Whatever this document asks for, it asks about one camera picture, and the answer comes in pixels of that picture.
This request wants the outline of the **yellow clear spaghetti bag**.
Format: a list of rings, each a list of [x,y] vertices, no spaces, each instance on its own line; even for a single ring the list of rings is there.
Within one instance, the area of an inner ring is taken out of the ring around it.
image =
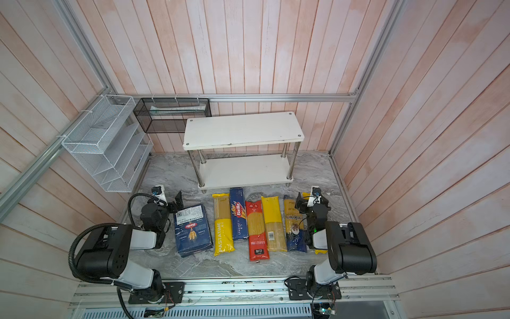
[[[262,210],[268,250],[270,252],[287,251],[279,197],[262,197]]]

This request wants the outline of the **red spaghetti bag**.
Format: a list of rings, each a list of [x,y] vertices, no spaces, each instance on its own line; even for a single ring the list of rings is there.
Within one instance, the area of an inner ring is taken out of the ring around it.
[[[264,214],[261,201],[246,202],[246,220],[248,226],[248,247],[251,261],[267,260],[270,258]]]

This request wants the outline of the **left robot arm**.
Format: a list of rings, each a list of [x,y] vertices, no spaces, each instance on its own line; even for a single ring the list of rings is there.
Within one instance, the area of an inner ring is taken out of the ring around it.
[[[68,264],[72,275],[92,284],[108,284],[130,295],[129,304],[162,304],[174,307],[182,302],[185,284],[165,282],[161,273],[139,265],[130,259],[131,251],[160,249],[171,226],[170,217],[184,208],[182,193],[172,202],[167,201],[162,186],[142,194],[147,203],[142,207],[137,226],[131,205],[139,194],[128,200],[130,222],[93,225],[73,241]]]

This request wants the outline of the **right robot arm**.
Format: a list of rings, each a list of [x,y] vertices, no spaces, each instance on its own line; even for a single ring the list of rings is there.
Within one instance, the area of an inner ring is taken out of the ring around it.
[[[289,279],[287,286],[292,300],[339,298],[339,280],[376,271],[376,254],[362,224],[329,221],[331,207],[319,188],[309,195],[299,194],[295,208],[305,215],[305,245],[326,251],[328,258],[311,266],[304,279]]]

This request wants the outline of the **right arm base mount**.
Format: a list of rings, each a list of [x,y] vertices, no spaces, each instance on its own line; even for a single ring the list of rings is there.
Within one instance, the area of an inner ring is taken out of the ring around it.
[[[290,300],[341,300],[341,290],[338,284],[317,284],[313,280],[302,279],[298,276],[291,276],[284,280],[288,289]]]

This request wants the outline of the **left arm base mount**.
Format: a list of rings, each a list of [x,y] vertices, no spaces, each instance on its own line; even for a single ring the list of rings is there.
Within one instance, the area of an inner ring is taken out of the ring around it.
[[[163,281],[149,288],[135,290],[131,293],[128,304],[179,304],[185,292],[185,283],[179,281]]]

